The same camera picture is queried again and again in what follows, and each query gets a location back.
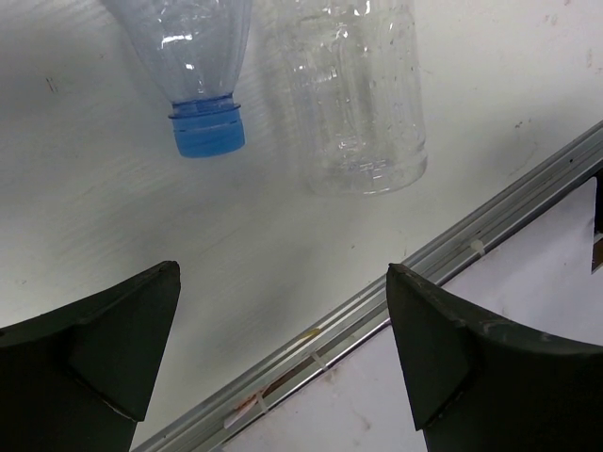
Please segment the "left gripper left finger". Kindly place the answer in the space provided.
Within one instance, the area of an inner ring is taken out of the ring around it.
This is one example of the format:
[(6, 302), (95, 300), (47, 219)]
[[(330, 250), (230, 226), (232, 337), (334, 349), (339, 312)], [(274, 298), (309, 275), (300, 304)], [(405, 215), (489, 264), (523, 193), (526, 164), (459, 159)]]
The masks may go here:
[(180, 291), (180, 267), (165, 261), (2, 328), (2, 450), (129, 450), (150, 405)]

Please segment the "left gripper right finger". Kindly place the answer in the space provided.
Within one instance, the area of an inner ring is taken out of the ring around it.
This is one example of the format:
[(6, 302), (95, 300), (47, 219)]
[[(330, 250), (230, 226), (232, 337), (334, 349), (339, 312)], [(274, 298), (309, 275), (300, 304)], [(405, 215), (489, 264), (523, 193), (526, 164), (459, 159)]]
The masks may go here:
[(513, 322), (400, 264), (386, 300), (429, 450), (601, 449), (601, 347)]

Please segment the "clear bottle white cap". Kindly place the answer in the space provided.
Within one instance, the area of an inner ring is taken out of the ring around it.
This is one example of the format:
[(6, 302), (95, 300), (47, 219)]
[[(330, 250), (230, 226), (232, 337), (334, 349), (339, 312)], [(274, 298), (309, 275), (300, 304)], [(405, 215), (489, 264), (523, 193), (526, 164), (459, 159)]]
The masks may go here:
[(265, 1), (284, 61), (301, 173), (319, 194), (377, 195), (428, 156), (412, 1)]

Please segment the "blue label blue cap bottle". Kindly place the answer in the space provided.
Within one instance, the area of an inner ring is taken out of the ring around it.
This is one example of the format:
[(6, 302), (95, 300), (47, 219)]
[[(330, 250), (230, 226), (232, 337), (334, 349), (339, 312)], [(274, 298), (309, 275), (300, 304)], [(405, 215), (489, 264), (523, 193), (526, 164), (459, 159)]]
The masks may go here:
[(234, 100), (252, 18), (252, 2), (107, 1), (150, 76), (171, 103), (173, 135), (188, 158), (245, 145)]

